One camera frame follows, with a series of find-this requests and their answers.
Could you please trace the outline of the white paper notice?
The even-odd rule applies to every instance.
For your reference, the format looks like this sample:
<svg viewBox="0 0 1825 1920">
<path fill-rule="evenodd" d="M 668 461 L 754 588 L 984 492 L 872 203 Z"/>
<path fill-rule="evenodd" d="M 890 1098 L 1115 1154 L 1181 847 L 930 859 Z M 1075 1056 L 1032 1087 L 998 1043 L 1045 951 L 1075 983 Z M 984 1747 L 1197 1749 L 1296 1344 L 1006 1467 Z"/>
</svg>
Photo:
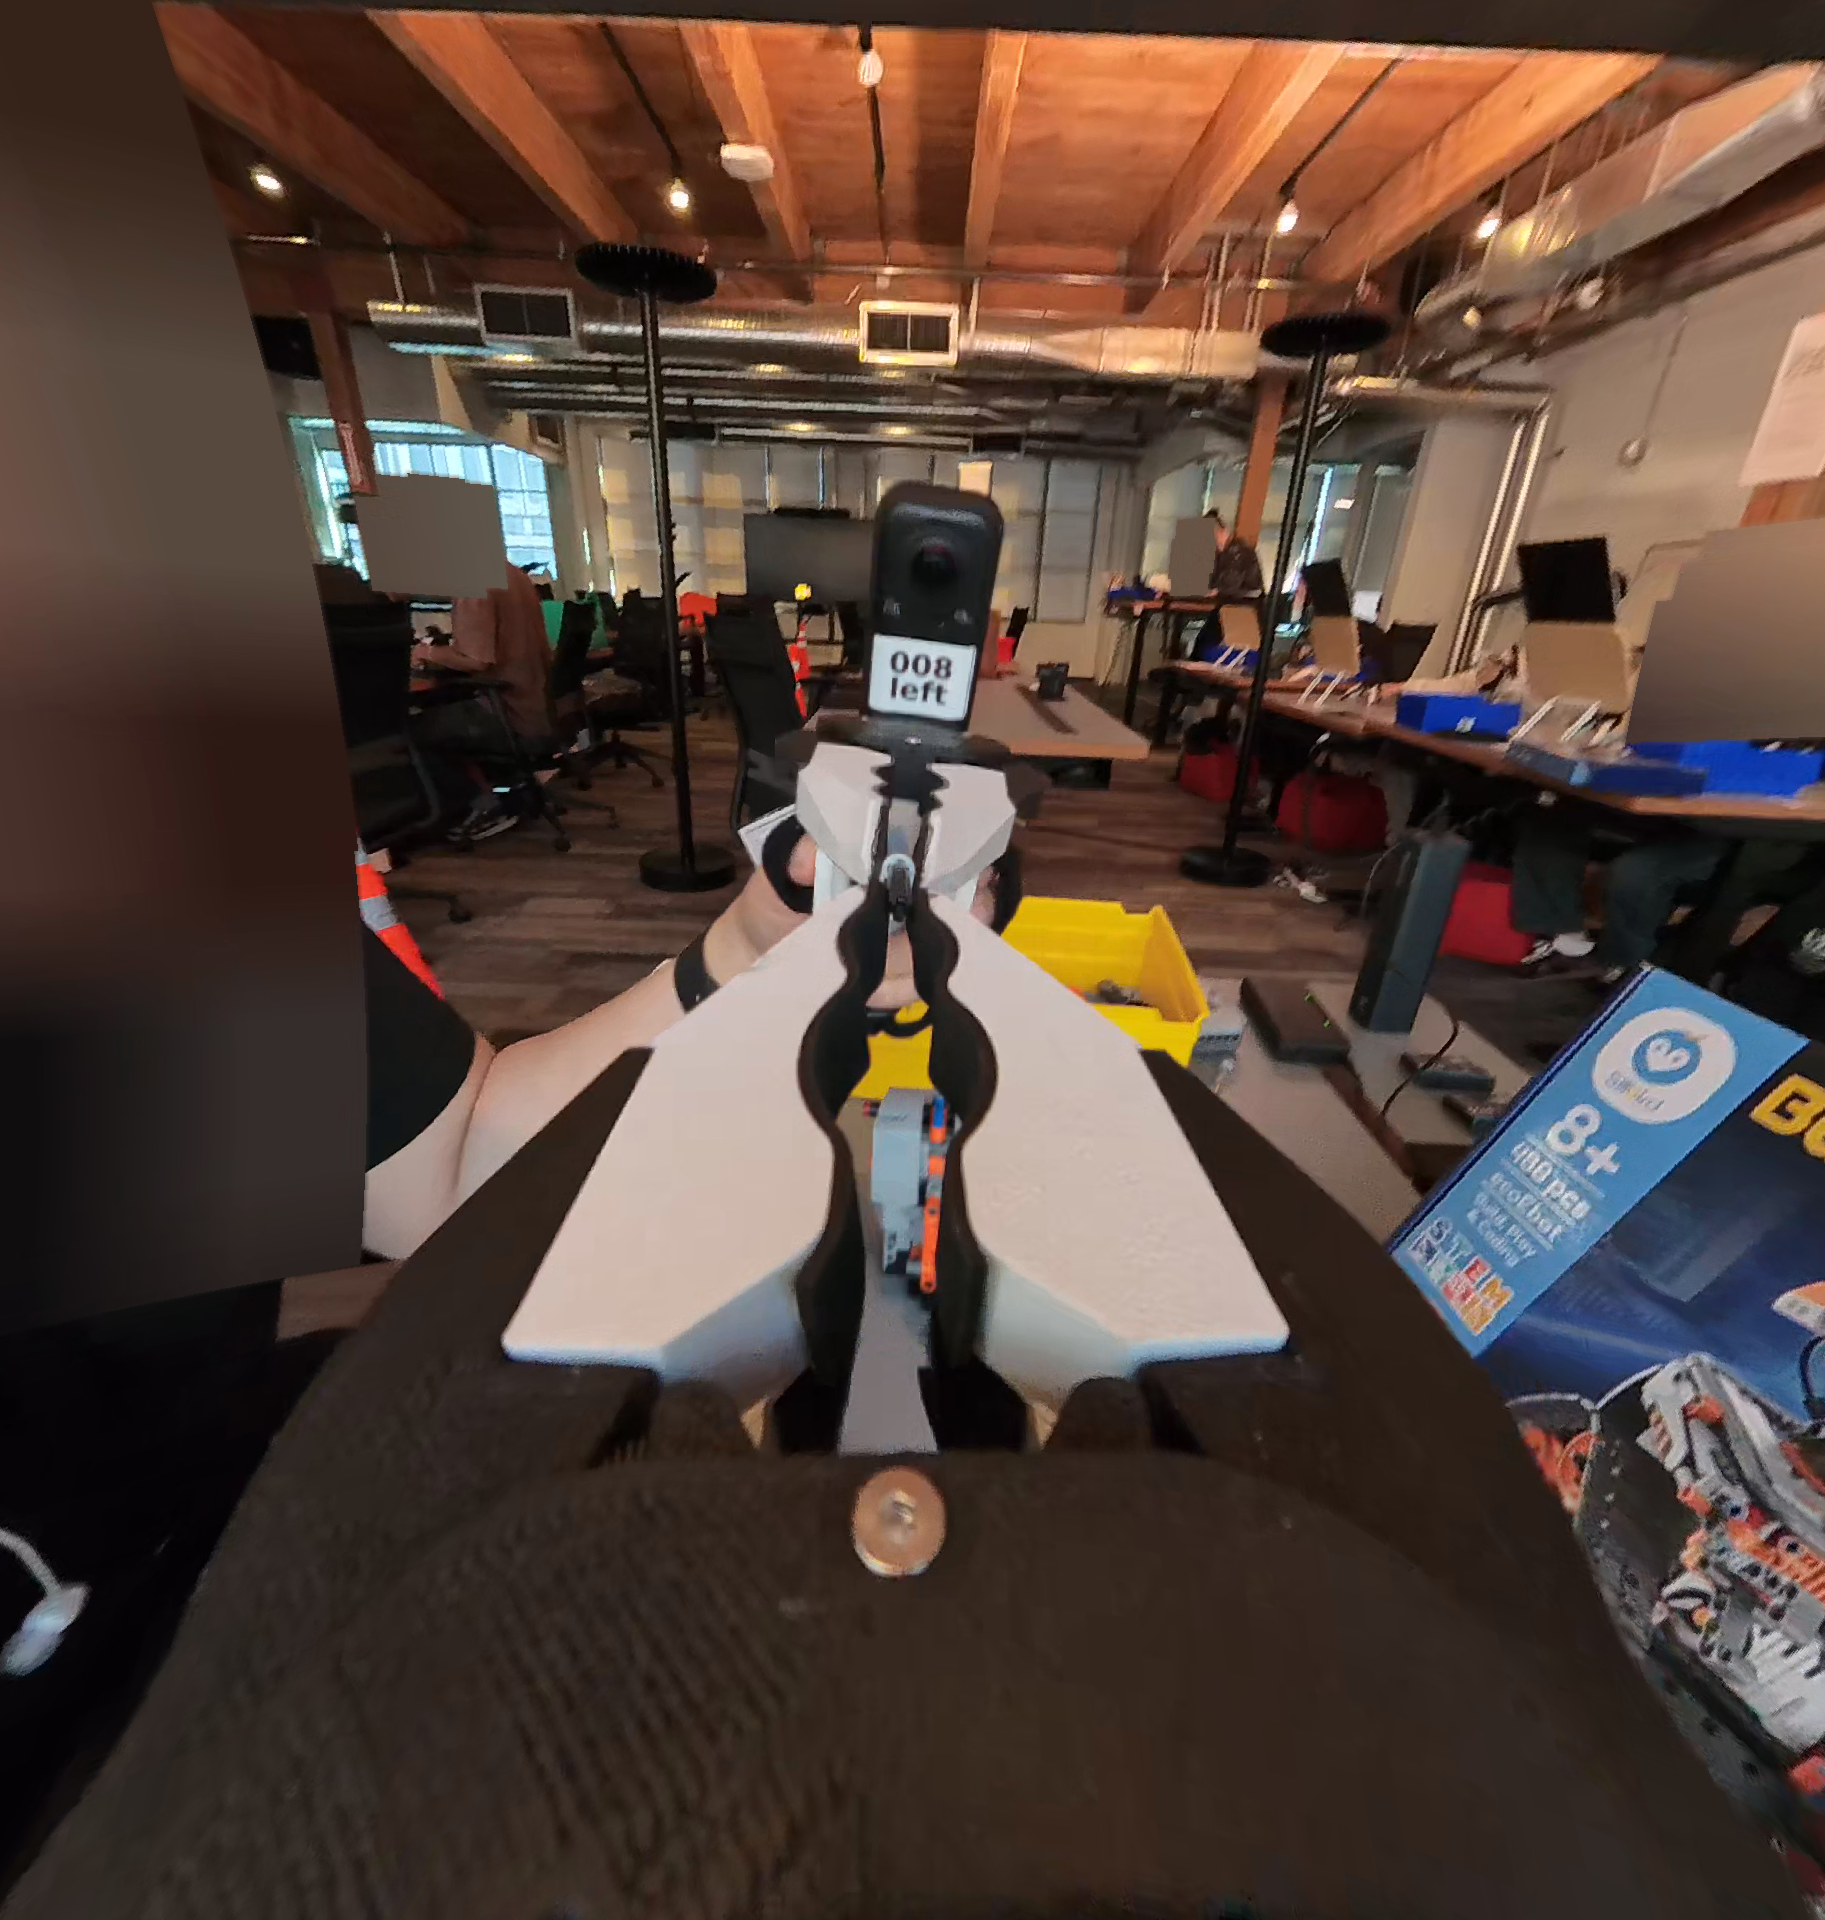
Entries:
<svg viewBox="0 0 1825 1920">
<path fill-rule="evenodd" d="M 1825 472 L 1825 310 L 1796 323 L 1739 469 L 1749 489 Z"/>
</svg>

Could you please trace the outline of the light wooden table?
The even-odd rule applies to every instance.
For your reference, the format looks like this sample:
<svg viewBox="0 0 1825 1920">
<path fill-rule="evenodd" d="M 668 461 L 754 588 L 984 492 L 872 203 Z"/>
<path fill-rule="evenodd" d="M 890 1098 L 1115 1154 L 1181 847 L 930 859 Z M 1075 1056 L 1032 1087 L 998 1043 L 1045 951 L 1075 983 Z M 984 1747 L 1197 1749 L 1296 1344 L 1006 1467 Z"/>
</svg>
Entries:
<svg viewBox="0 0 1825 1920">
<path fill-rule="evenodd" d="M 1084 692 L 1068 685 L 1058 698 L 1045 698 L 1020 676 L 977 682 L 971 730 L 1069 785 L 1110 786 L 1117 764 L 1152 755 L 1143 733 Z"/>
</svg>

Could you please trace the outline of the orange traffic cone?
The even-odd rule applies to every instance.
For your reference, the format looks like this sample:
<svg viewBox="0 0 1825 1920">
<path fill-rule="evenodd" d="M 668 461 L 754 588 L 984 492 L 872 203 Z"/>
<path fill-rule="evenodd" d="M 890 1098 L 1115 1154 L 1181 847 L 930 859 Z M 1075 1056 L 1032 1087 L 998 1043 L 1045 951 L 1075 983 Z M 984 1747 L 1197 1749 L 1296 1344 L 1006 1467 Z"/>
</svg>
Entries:
<svg viewBox="0 0 1825 1920">
<path fill-rule="evenodd" d="M 395 903 L 391 898 L 381 864 L 370 857 L 365 839 L 353 843 L 355 848 L 355 889 L 361 903 L 361 916 L 365 928 L 385 948 L 392 958 L 407 971 L 414 973 L 421 983 L 431 989 L 435 997 L 444 998 L 444 987 L 437 982 L 437 974 L 427 965 L 417 939 L 412 931 L 397 917 Z"/>
</svg>

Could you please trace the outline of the black computer tower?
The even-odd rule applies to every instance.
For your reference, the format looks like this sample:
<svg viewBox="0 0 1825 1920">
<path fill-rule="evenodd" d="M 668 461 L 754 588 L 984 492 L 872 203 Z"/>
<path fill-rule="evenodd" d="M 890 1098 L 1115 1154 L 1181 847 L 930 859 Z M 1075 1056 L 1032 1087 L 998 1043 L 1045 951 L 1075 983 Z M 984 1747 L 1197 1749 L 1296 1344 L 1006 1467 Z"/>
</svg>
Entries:
<svg viewBox="0 0 1825 1920">
<path fill-rule="evenodd" d="M 1379 889 L 1376 925 L 1349 997 L 1348 1018 L 1377 1036 L 1407 1036 L 1424 1006 L 1470 845 L 1451 829 L 1400 839 Z"/>
</svg>

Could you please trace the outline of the robot kit box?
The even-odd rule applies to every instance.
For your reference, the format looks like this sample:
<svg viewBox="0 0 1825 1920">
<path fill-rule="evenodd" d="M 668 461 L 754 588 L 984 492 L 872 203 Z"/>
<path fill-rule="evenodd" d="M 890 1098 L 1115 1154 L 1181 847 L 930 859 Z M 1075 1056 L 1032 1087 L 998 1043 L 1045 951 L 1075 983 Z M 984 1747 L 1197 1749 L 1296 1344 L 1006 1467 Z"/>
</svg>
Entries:
<svg viewBox="0 0 1825 1920">
<path fill-rule="evenodd" d="M 1825 1916 L 1825 1046 L 1637 973 L 1388 1251 Z"/>
</svg>

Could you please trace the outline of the person's left hand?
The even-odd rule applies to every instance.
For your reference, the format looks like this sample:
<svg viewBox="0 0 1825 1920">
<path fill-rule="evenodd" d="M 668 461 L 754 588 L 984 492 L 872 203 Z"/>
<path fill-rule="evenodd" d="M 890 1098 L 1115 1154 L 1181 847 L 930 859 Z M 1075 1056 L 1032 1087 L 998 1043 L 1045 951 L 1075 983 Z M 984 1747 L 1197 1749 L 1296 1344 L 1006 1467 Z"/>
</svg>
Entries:
<svg viewBox="0 0 1825 1920">
<path fill-rule="evenodd" d="M 814 845 L 794 817 L 774 826 L 754 873 L 732 904 L 710 925 L 710 966 L 723 987 L 747 973 L 811 919 Z"/>
</svg>

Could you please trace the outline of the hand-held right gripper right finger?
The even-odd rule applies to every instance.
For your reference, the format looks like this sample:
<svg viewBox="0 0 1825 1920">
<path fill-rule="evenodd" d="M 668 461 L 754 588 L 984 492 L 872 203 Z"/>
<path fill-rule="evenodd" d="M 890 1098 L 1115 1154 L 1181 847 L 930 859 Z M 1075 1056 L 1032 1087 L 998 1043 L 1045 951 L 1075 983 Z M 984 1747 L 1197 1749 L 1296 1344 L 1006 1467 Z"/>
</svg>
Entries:
<svg viewBox="0 0 1825 1920">
<path fill-rule="evenodd" d="M 914 899 L 913 956 L 955 1123 L 921 1369 L 939 1446 L 1020 1449 L 1029 1405 L 1088 1379 L 1283 1352 L 1283 1309 L 1167 1098 L 1190 1073 L 952 899 Z"/>
</svg>

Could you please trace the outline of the black screen on cardboard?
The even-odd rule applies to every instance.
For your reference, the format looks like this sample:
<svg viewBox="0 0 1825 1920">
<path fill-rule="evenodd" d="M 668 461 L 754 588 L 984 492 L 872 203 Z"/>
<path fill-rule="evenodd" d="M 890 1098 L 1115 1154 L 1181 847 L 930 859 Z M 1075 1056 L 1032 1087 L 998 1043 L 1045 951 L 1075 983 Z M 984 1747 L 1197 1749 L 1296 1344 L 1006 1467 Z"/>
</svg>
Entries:
<svg viewBox="0 0 1825 1920">
<path fill-rule="evenodd" d="M 1617 575 L 1602 536 L 1517 548 L 1524 591 L 1524 682 L 1536 702 L 1567 701 L 1607 717 L 1630 712 L 1637 659 L 1619 632 Z"/>
</svg>

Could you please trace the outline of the black computer monitor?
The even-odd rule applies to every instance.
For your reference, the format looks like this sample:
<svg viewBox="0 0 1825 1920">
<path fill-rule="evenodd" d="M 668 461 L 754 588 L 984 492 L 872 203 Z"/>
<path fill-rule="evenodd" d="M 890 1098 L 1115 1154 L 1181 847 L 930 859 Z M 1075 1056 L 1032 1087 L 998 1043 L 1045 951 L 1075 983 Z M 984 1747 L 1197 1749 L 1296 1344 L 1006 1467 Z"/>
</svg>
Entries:
<svg viewBox="0 0 1825 1920">
<path fill-rule="evenodd" d="M 874 523 L 851 517 L 764 512 L 742 523 L 745 596 L 868 603 L 874 584 Z"/>
</svg>

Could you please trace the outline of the grey orange brick model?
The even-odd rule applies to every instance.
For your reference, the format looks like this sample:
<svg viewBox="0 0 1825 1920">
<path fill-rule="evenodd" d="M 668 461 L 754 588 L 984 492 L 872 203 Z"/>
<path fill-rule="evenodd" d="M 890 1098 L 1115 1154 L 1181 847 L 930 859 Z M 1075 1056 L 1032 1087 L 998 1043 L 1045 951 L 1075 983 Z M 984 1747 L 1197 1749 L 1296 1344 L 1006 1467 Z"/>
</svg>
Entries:
<svg viewBox="0 0 1825 1920">
<path fill-rule="evenodd" d="M 872 1204 L 880 1268 L 930 1301 L 937 1292 L 939 1227 L 952 1144 L 952 1108 L 927 1089 L 892 1089 L 877 1103 Z"/>
</svg>

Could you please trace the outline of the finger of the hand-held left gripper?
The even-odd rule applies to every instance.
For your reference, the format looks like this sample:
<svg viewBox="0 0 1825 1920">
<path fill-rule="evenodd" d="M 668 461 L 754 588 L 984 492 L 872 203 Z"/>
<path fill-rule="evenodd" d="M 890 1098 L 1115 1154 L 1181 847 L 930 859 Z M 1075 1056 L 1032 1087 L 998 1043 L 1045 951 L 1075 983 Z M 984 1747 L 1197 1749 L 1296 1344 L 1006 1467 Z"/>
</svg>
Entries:
<svg viewBox="0 0 1825 1920">
<path fill-rule="evenodd" d="M 893 762 L 860 745 L 814 745 L 798 775 L 794 819 L 814 845 L 813 904 L 866 892 L 882 861 Z"/>
<path fill-rule="evenodd" d="M 1006 772 L 963 760 L 913 762 L 914 889 L 974 899 L 980 878 L 1010 850 L 1018 819 Z"/>
</svg>

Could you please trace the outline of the red bag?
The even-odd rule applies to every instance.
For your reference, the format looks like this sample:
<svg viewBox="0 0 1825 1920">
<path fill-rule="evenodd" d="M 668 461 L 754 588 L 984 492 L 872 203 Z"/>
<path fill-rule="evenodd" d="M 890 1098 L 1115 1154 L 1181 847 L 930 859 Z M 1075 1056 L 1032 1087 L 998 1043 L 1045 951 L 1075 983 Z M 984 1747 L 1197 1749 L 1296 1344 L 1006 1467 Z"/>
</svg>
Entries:
<svg viewBox="0 0 1825 1920">
<path fill-rule="evenodd" d="M 1274 831 L 1311 852 L 1376 854 L 1388 837 L 1387 792 L 1365 775 L 1307 767 L 1285 779 Z"/>
<path fill-rule="evenodd" d="M 1464 868 L 1440 956 L 1514 971 L 1532 951 L 1533 937 L 1513 923 L 1513 875 L 1507 865 L 1472 859 Z"/>
</svg>

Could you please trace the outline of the flat black box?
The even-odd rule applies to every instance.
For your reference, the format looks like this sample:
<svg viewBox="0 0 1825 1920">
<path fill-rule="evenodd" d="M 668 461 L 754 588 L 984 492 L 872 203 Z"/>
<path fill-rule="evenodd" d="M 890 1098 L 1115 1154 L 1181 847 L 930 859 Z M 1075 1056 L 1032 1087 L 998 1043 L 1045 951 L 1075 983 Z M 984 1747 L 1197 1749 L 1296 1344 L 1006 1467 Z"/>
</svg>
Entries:
<svg viewBox="0 0 1825 1920">
<path fill-rule="evenodd" d="M 1349 1040 L 1304 982 L 1247 974 L 1238 987 L 1247 1028 L 1281 1066 L 1333 1068 L 1352 1059 Z"/>
</svg>

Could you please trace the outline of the black office chair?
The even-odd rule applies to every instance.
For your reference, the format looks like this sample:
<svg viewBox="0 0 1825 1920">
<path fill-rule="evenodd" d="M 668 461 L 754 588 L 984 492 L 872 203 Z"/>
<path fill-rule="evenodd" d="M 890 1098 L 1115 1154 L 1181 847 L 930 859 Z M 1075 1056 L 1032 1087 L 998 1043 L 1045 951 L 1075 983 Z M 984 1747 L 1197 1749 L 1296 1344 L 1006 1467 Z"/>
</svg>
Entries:
<svg viewBox="0 0 1825 1920">
<path fill-rule="evenodd" d="M 794 798 L 798 762 L 785 741 L 803 728 L 800 683 L 769 604 L 717 597 L 708 617 L 708 657 L 737 736 L 731 803 L 737 829 Z"/>
<path fill-rule="evenodd" d="M 410 616 L 375 596 L 323 597 L 323 634 L 361 847 L 410 854 L 444 826 L 437 785 L 414 739 Z"/>
</svg>

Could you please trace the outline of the silver ventilation duct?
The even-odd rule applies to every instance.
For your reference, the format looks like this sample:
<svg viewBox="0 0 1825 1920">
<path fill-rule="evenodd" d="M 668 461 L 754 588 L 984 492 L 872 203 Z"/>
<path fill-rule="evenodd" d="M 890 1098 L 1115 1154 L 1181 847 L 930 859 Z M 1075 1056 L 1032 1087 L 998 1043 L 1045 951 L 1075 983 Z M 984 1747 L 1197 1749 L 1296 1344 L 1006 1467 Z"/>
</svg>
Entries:
<svg viewBox="0 0 1825 1920">
<path fill-rule="evenodd" d="M 640 359 L 637 303 L 574 295 L 572 350 L 518 347 L 482 339 L 473 291 L 458 303 L 374 299 L 367 321 L 398 353 L 473 359 L 498 370 Z M 860 359 L 860 303 L 813 308 L 715 308 L 664 305 L 661 350 L 678 368 L 781 368 L 800 372 L 932 372 L 971 378 L 1060 378 L 1113 384 L 1232 382 L 1256 378 L 1254 332 L 1152 323 L 1005 323 L 963 310 L 953 368 L 884 368 Z"/>
</svg>

